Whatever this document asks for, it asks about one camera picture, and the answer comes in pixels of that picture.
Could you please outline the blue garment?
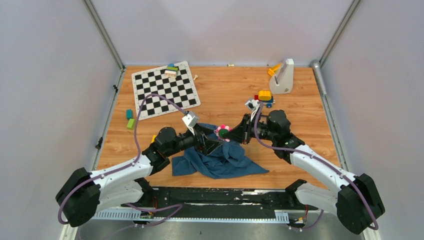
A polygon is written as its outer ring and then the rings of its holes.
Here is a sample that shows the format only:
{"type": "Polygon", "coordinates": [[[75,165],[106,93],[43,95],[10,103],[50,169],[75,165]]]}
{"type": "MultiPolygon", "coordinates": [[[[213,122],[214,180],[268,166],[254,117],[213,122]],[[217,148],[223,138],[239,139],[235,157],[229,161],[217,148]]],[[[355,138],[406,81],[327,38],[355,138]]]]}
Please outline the blue garment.
{"type": "Polygon", "coordinates": [[[212,179],[230,179],[266,174],[269,170],[252,161],[237,142],[224,142],[211,154],[205,155],[194,147],[172,158],[172,175],[187,176],[196,172],[212,179]]]}

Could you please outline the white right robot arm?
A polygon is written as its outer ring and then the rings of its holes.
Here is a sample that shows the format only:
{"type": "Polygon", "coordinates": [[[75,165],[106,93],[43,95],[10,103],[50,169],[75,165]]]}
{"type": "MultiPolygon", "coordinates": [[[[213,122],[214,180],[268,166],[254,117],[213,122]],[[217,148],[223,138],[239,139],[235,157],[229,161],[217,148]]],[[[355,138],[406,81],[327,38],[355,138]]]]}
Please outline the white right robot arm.
{"type": "Polygon", "coordinates": [[[301,205],[317,207],[331,213],[351,233],[378,229],[377,219],[385,213],[383,201],[374,180],[367,174],[356,175],[316,154],[310,146],[290,130],[291,123],[283,110],[273,110],[260,121],[262,114],[245,114],[241,123],[218,131],[218,136],[241,144],[256,138],[260,144],[271,141],[269,148],[287,163],[301,168],[326,186],[316,187],[297,180],[285,195],[292,209],[301,205]]]}

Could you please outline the pink white flower brooch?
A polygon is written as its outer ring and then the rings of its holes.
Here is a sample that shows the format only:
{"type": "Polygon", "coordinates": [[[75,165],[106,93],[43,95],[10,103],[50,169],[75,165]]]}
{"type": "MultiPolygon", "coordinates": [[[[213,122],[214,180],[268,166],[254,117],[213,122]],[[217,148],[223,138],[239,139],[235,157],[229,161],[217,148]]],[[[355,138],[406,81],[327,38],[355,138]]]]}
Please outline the pink white flower brooch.
{"type": "Polygon", "coordinates": [[[226,133],[228,133],[230,130],[231,130],[231,128],[228,125],[222,124],[221,126],[218,126],[214,130],[214,133],[218,137],[219,140],[222,140],[222,141],[225,141],[225,142],[230,142],[229,139],[224,138],[224,135],[226,133]]]}

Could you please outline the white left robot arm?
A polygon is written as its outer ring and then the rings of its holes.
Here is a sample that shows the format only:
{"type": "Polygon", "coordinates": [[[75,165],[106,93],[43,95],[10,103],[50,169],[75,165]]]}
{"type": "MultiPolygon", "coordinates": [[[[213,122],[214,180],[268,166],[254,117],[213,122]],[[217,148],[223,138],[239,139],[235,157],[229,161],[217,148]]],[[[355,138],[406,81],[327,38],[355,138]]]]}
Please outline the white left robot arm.
{"type": "Polygon", "coordinates": [[[107,208],[136,202],[149,206],[153,193],[139,180],[162,171],[172,155],[193,148],[207,156],[222,144],[214,129],[200,124],[185,133],[164,127],[148,148],[134,158],[103,170],[76,169],[55,196],[59,205],[57,219],[63,225],[78,227],[107,208]]]}

